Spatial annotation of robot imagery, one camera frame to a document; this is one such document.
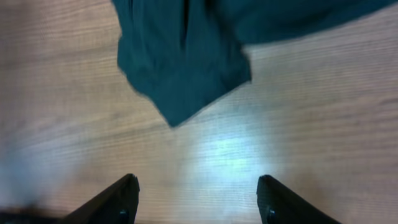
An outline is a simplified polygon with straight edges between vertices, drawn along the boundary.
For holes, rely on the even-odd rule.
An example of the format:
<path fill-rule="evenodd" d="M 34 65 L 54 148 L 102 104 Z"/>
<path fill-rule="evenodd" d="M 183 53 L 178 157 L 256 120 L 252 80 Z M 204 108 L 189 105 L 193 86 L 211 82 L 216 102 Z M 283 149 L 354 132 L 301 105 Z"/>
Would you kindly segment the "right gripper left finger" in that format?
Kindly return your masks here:
<path fill-rule="evenodd" d="M 134 224 L 139 204 L 139 182 L 126 174 L 59 224 Z"/>

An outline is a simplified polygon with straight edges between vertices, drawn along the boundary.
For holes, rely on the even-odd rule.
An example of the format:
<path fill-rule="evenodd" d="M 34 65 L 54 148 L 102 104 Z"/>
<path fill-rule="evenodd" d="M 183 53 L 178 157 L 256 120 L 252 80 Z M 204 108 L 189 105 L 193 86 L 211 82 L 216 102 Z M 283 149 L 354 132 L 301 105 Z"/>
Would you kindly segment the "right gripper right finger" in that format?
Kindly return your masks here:
<path fill-rule="evenodd" d="M 271 175 L 259 178 L 256 193 L 262 224 L 339 224 Z"/>

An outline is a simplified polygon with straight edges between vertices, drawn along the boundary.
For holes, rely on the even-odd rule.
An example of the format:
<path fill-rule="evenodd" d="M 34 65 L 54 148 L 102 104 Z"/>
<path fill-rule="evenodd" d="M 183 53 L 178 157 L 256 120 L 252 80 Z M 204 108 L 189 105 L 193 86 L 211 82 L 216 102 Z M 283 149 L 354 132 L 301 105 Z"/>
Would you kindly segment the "black Nike t-shirt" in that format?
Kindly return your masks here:
<path fill-rule="evenodd" d="M 324 31 L 394 0 L 114 0 L 118 67 L 171 127 L 251 80 L 245 45 Z"/>

